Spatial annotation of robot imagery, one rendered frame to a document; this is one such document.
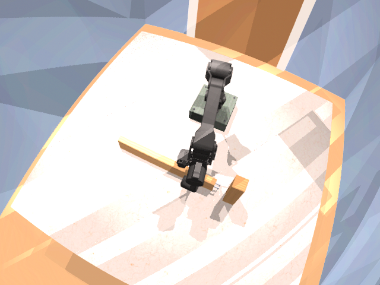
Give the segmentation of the wooden post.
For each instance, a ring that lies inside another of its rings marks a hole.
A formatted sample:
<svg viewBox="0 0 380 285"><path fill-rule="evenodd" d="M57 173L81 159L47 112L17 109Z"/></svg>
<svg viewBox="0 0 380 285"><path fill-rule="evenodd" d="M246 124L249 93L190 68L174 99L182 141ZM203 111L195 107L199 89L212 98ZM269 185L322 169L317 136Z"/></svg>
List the wooden post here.
<svg viewBox="0 0 380 285"><path fill-rule="evenodd" d="M235 202L245 193L249 179L236 175L227 189L223 201L234 205Z"/></svg>

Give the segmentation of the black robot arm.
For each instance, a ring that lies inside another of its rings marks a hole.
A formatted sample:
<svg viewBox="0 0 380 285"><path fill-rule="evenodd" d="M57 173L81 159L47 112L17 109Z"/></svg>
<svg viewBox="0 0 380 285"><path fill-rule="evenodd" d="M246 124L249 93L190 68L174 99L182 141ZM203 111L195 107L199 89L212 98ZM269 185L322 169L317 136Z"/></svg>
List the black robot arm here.
<svg viewBox="0 0 380 285"><path fill-rule="evenodd" d="M189 166L185 180L189 185L204 186L207 165L211 166L213 160L215 161L218 145L215 141L214 125L216 115L226 101L224 88L231 82L232 74L232 63L212 59L207 64L205 78L208 87L205 92L206 104L201 126L192 136L189 150L181 149L176 162L177 166L183 169Z"/></svg>

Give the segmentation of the light brown wooden board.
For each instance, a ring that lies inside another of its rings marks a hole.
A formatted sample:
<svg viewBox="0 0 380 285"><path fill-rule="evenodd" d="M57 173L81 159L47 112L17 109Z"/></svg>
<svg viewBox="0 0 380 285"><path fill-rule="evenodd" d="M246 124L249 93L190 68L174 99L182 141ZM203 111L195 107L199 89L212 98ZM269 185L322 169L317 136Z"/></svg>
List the light brown wooden board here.
<svg viewBox="0 0 380 285"><path fill-rule="evenodd" d="M177 166L176 161L163 156L147 147L144 147L141 144L136 143L135 141L132 141L122 135L118 138L118 144L121 149L128 151L129 153L132 153L152 164L155 164L158 167L161 167L173 174L176 174L180 177L184 177L184 175L188 174L189 167L186 167L185 169L180 168ZM209 175L205 176L204 186L203 188L207 188L209 190L213 190L213 187L217 188L219 190L219 187L221 184L216 183L217 179L212 178ZM219 185L219 187L215 185Z"/></svg>

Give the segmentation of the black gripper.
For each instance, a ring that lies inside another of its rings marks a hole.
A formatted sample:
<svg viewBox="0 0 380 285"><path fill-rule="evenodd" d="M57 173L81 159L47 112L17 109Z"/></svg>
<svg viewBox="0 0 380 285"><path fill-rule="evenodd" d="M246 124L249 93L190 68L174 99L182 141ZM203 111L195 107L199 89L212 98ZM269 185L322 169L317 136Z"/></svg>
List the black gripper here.
<svg viewBox="0 0 380 285"><path fill-rule="evenodd" d="M180 183L180 187L183 188L183 189L187 189L187 190L189 190L189 191L191 191L191 192L196 192L197 189L198 189L199 187L197 187L197 186L192 186L192 185L187 184L187 183L185 182L185 180L186 180L186 176L187 176L187 175L184 175L184 177L183 177L183 179L182 179L182 181L181 181L181 183Z"/></svg>

